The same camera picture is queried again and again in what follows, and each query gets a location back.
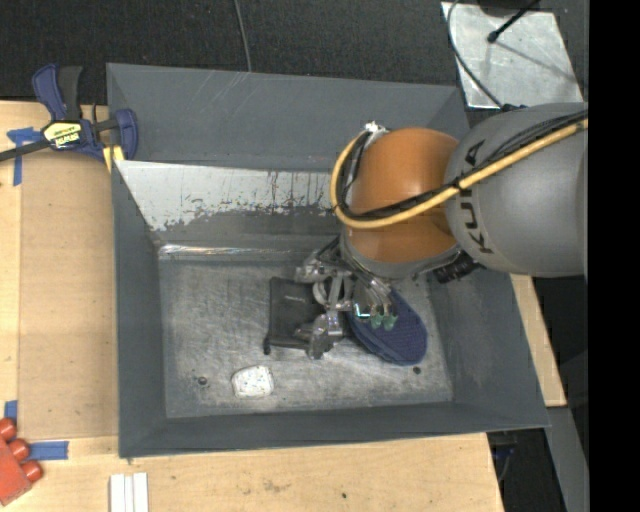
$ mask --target navy blue cloth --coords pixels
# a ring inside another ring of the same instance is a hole
[[[390,297],[398,315],[393,329],[387,331],[382,326],[374,329],[370,322],[358,320],[349,312],[351,329],[358,341],[385,361],[405,366],[418,364],[427,353],[427,329],[397,291],[393,290]]]

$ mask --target black floor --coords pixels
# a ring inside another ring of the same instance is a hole
[[[501,7],[523,3],[482,0]],[[3,2],[0,98],[33,98],[31,75],[49,62],[83,66],[79,98],[98,104],[107,103],[107,62],[225,70],[250,65],[265,73],[458,84],[438,1],[240,0],[238,5],[248,58],[233,0]],[[589,0],[542,0],[540,6],[556,14],[588,101]],[[472,125],[490,115],[468,112]],[[580,385],[571,384],[568,391],[588,457],[586,367],[575,359],[587,348],[587,286],[583,278],[538,279],[536,289],[565,382],[585,381],[577,397],[572,390]],[[496,434],[491,440],[507,511],[564,510],[542,431]]]

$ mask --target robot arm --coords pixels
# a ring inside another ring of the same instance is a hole
[[[324,308],[296,330],[301,348],[320,358],[348,332],[345,315],[362,336],[392,331],[411,315],[394,282],[418,273],[586,276],[587,131],[582,103],[498,114],[461,141],[367,125],[332,173],[341,233],[296,271]]]

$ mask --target yellow clamp label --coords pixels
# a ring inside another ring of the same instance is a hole
[[[56,122],[47,126],[42,135],[49,142],[55,144],[57,149],[80,140],[82,126],[79,123]]]

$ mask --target gray bin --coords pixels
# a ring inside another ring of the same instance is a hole
[[[429,332],[415,369],[351,340],[322,361],[261,353],[268,279],[338,233],[323,188],[337,152],[370,120],[461,138],[457,89],[125,65],[108,85],[140,126],[136,161],[112,173],[121,456],[548,425],[506,274],[400,283]],[[274,371],[266,400],[233,395],[252,364]]]

